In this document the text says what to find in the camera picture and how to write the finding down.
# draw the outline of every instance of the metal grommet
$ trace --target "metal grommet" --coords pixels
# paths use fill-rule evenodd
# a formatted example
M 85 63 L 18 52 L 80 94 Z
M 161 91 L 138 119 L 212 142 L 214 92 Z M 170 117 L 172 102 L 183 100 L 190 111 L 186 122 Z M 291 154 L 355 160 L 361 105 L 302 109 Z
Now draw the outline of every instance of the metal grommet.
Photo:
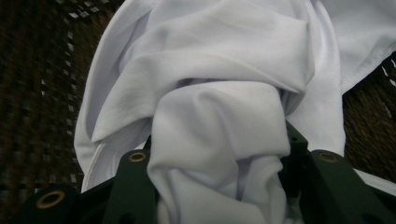
M 65 193 L 62 190 L 54 190 L 42 196 L 35 206 L 39 209 L 46 209 L 55 206 L 64 199 Z
M 318 157 L 320 158 L 321 161 L 326 161 L 330 163 L 339 162 L 338 158 L 329 152 L 320 152 L 318 154 Z
M 129 156 L 129 161 L 132 162 L 140 162 L 146 159 L 146 154 L 142 153 L 142 152 L 136 152 L 134 154 L 132 154 L 131 156 Z

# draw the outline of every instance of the woven wicker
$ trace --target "woven wicker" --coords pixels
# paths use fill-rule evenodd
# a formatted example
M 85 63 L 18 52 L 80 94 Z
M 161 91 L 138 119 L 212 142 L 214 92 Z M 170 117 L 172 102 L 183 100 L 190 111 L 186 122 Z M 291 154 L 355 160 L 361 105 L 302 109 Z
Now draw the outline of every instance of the woven wicker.
M 0 223 L 50 184 L 80 188 L 78 109 L 100 36 L 121 2 L 0 1 Z M 380 66 L 344 96 L 346 157 L 396 182 L 396 70 L 391 58 L 383 66 L 388 76 Z

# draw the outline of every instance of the crumpled cloth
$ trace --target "crumpled cloth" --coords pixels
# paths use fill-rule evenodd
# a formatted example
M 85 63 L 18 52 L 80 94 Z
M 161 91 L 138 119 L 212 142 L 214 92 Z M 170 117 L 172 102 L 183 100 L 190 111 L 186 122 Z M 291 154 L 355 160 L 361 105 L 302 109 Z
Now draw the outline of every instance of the crumpled cloth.
M 309 149 L 343 155 L 342 94 L 396 49 L 394 2 L 345 4 L 125 1 L 78 116 L 83 190 L 151 134 L 159 223 L 297 222 L 277 177 L 290 153 L 285 119 Z M 379 25 L 365 24 L 384 6 Z

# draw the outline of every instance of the white cloth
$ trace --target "white cloth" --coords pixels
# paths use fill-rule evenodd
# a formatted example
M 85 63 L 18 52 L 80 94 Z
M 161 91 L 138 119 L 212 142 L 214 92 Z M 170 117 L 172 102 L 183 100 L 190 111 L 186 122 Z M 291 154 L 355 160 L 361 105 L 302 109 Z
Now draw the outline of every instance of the white cloth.
M 290 150 L 285 117 L 310 149 L 343 154 L 342 93 L 395 42 L 373 44 L 383 57 L 366 53 L 358 58 L 371 66 L 350 68 L 358 59 L 340 62 L 346 28 L 334 24 L 344 4 L 326 4 L 330 14 L 319 0 L 125 1 L 78 116 L 83 190 L 113 176 L 151 133 L 160 223 L 293 222 L 277 179 Z

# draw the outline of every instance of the wicker basket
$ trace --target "wicker basket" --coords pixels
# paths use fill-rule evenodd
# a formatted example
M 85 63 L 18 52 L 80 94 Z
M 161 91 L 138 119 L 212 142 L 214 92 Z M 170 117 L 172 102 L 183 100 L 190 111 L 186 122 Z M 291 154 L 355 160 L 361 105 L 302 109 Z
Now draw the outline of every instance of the wicker basket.
M 0 223 L 50 184 L 80 188 L 73 148 L 78 110 L 100 36 L 121 3 L 0 1 Z M 396 182 L 391 58 L 345 94 L 344 111 L 346 157 Z

